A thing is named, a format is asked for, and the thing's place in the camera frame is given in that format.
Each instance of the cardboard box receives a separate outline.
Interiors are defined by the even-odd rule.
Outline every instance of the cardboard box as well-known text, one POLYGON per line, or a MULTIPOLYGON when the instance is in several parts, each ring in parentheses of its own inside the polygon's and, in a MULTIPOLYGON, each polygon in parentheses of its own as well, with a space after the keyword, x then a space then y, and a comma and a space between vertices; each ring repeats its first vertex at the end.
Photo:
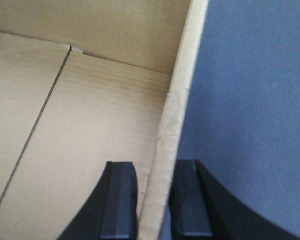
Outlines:
POLYGON ((0 1, 28 37, 0 33, 0 240, 57 238, 106 161, 134 162, 138 239, 158 238, 207 5, 0 1))

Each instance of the cardboard bottom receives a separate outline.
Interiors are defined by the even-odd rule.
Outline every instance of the cardboard bottom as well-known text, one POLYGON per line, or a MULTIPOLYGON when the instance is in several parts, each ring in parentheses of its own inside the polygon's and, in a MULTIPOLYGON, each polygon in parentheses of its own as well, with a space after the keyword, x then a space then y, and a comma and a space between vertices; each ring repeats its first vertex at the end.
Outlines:
POLYGON ((0 33, 0 199, 69 49, 0 33))
POLYGON ((170 76, 71 52, 0 206, 0 240, 56 239, 106 161, 133 162, 138 213, 170 76))

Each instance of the cardboard seam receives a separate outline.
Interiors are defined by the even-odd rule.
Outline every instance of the cardboard seam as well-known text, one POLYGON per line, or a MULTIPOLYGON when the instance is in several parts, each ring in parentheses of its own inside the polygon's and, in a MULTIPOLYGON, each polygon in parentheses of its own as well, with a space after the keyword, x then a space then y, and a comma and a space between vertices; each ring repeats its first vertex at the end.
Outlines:
POLYGON ((50 88, 50 90, 49 90, 49 92, 48 92, 48 94, 47 94, 47 96, 46 96, 46 98, 45 98, 45 100, 43 102, 43 105, 42 105, 42 107, 41 107, 41 109, 40 109, 40 111, 38 113, 38 116, 36 117, 36 120, 35 120, 32 128, 30 130, 30 133, 29 133, 27 139, 25 140, 25 143, 24 143, 24 145, 22 147, 22 150, 21 150, 21 152, 19 154, 19 157, 16 160, 16 163, 15 163, 13 169, 12 169, 12 172, 11 172, 9 178, 8 178, 8 181, 5 184, 5 187, 4 187, 4 189, 2 191, 2 194, 0 196, 0 206, 1 206, 1 203, 2 203, 2 201, 3 201, 3 199, 4 199, 5 195, 6 195, 7 190, 9 188, 9 185, 10 185, 12 179, 13 179, 13 176, 14 176, 15 172, 17 171, 17 168, 18 168, 18 165, 19 165, 19 163, 21 161, 21 158, 23 157, 23 154, 24 154, 24 152, 25 152, 25 150, 26 150, 26 148, 28 146, 28 143, 29 143, 29 141, 30 141, 30 139, 31 139, 31 137, 32 137, 32 135, 33 135, 33 133, 35 131, 35 128, 36 128, 36 126, 37 126, 37 124, 38 124, 38 122, 39 122, 39 120, 41 118, 41 115, 42 115, 43 111, 45 110, 45 107, 46 107, 46 105, 47 105, 47 103, 49 101, 49 98, 50 98, 50 96, 51 96, 51 94, 52 94, 52 92, 53 92, 53 90, 55 88, 55 85, 57 84, 57 81, 58 81, 58 79, 59 79, 59 77, 60 77, 60 75, 61 75, 61 73, 62 73, 62 71, 64 69, 64 66, 65 66, 65 64, 66 64, 66 62, 68 60, 70 52, 71 52, 71 46, 69 45, 68 52, 66 53, 66 55, 64 57, 64 60, 63 60, 63 62, 61 64, 60 69, 59 69, 59 71, 58 71, 58 73, 57 73, 57 75, 56 75, 56 77, 55 77, 55 79, 54 79, 54 81, 53 81, 53 83, 51 85, 51 88, 50 88))
POLYGON ((10 35, 13 35, 13 36, 23 37, 23 38, 27 38, 27 39, 35 39, 35 40, 45 41, 45 42, 54 43, 54 44, 69 45, 72 48, 76 49, 75 52, 83 54, 83 55, 87 55, 87 56, 98 58, 98 59, 108 60, 108 61, 112 61, 112 62, 116 62, 116 63, 127 64, 127 65, 130 65, 130 66, 133 66, 133 67, 137 67, 137 68, 141 68, 141 69, 145 69, 145 70, 150 70, 152 72, 156 72, 156 73, 160 73, 160 74, 165 74, 165 75, 168 75, 168 76, 171 76, 172 72, 173 72, 172 70, 170 70, 169 72, 159 71, 159 70, 151 69, 151 68, 144 67, 144 66, 141 66, 141 65, 136 65, 136 64, 127 63, 127 62, 124 62, 124 61, 115 60, 115 59, 112 59, 110 57, 106 57, 106 56, 102 56, 102 55, 97 55, 97 54, 92 54, 92 53, 90 53, 88 51, 81 50, 80 48, 74 46, 73 44, 71 45, 70 43, 64 43, 64 42, 60 42, 60 41, 50 41, 50 40, 48 40, 48 39, 46 39, 44 37, 33 37, 33 36, 30 36, 30 35, 27 35, 27 34, 18 34, 18 33, 15 33, 15 32, 2 31, 2 30, 0 30, 0 33, 2 33, 2 34, 10 34, 10 35))

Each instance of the cardboard wall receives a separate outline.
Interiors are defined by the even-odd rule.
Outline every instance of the cardboard wall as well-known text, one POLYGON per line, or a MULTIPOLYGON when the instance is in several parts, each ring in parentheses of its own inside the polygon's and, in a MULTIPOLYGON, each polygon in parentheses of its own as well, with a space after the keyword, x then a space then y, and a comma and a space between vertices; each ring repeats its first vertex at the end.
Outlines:
POLYGON ((0 0, 0 31, 171 74, 190 0, 0 0))
POLYGON ((0 198, 68 51, 0 33, 0 198))
POLYGON ((160 237, 208 0, 192 0, 164 105, 156 152, 142 205, 138 240, 160 237))
POLYGON ((71 52, 0 206, 0 240, 56 239, 106 161, 133 162, 138 212, 170 76, 71 52))

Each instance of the cardboard edge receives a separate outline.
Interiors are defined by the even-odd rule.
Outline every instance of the cardboard edge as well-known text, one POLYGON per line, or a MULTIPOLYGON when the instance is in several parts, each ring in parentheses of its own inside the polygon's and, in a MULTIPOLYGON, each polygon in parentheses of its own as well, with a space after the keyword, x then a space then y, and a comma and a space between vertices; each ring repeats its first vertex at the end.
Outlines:
POLYGON ((160 237, 208 4, 209 0, 191 0, 189 5, 141 207, 138 240, 160 237))

